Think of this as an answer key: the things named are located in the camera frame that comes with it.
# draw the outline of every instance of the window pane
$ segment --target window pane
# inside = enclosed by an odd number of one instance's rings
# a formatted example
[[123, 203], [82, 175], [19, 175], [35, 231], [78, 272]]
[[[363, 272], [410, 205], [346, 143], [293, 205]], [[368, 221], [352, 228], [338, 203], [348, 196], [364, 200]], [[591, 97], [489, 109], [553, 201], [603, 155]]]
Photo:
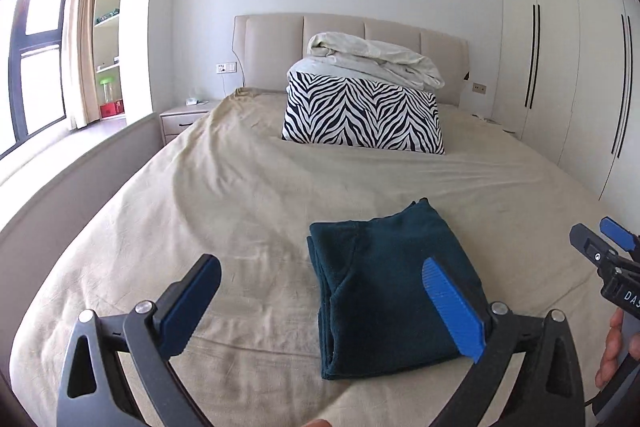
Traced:
[[36, 132], [65, 116], [60, 87], [60, 46], [22, 56], [22, 101], [27, 132]]
[[15, 144], [9, 106], [9, 45], [18, 0], [0, 0], [0, 154]]
[[31, 0], [27, 15], [27, 35], [58, 29], [62, 0]]

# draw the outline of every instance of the dark window frame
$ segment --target dark window frame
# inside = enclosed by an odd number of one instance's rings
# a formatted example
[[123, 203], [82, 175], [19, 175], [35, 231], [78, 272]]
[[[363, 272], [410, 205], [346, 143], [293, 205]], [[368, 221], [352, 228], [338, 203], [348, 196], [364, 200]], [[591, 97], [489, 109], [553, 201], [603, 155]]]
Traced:
[[[66, 118], [66, 108], [63, 97], [63, 116], [61, 118], [46, 124], [31, 134], [27, 130], [27, 123], [24, 115], [24, 101], [22, 99], [22, 75], [20, 66], [22, 54], [39, 50], [47, 46], [59, 46], [60, 53], [62, 53], [62, 25], [65, 15], [66, 0], [60, 1], [58, 29], [27, 35], [26, 25], [30, 1], [31, 0], [17, 0], [15, 5], [14, 24], [11, 31], [11, 44], [8, 57], [9, 106], [11, 109], [11, 120], [14, 126], [15, 144], [9, 147], [6, 151], [0, 152], [0, 159], [16, 150], [20, 145], [23, 145], [29, 139], [36, 136], [36, 134], [41, 133], [45, 129], [65, 120]], [[59, 55], [59, 66], [61, 67], [62, 72], [62, 64], [60, 63], [61, 59], [62, 54]], [[62, 76], [60, 79], [60, 92], [62, 93]]]

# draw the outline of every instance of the beige curtain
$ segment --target beige curtain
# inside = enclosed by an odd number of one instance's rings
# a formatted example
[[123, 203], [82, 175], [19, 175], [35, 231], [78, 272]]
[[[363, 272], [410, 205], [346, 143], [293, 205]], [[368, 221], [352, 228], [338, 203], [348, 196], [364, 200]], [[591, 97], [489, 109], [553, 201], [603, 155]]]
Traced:
[[66, 0], [62, 28], [62, 91], [70, 129], [100, 120], [94, 69], [95, 0]]

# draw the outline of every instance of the window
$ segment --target window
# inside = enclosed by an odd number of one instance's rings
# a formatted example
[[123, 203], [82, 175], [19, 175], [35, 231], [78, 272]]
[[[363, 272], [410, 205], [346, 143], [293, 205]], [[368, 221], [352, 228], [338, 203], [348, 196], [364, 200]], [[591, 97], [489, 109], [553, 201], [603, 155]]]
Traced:
[[0, 158], [61, 120], [65, 0], [0, 0]]

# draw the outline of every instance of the headboard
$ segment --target headboard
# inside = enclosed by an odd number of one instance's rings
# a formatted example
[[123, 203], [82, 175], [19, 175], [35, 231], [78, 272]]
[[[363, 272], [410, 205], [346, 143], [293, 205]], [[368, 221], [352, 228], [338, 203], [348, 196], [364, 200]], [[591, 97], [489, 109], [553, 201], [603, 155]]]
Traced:
[[440, 103], [458, 105], [468, 78], [465, 40], [396, 22], [344, 15], [275, 13], [236, 17], [233, 50], [242, 68], [244, 85], [270, 90], [287, 88], [287, 71], [306, 55], [316, 33], [342, 32], [364, 39], [390, 42], [429, 57], [446, 85], [436, 92]]

